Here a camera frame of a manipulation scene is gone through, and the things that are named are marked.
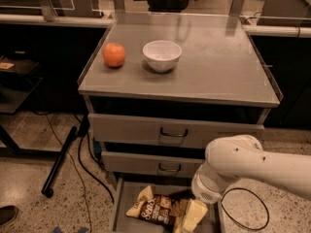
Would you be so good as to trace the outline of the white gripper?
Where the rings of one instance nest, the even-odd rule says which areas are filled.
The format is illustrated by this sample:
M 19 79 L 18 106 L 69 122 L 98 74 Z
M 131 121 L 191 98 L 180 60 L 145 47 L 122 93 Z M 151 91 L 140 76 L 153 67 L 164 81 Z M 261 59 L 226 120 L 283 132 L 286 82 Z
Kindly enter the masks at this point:
M 206 204 L 217 203 L 226 188 L 227 182 L 208 164 L 202 164 L 197 169 L 191 181 L 191 191 L 196 199 L 188 202 L 182 221 L 182 233 L 193 233 L 208 212 Z

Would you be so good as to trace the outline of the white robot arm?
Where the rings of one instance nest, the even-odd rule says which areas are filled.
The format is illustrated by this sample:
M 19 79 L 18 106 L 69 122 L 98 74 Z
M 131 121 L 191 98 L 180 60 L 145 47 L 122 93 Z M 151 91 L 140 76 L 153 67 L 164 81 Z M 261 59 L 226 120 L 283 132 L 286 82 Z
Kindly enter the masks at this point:
M 251 135 L 211 141 L 205 149 L 204 162 L 191 180 L 191 192 L 201 204 L 219 208 L 221 233 L 228 233 L 223 200 L 228 188 L 242 179 L 266 183 L 310 200 L 311 156 L 266 151 Z

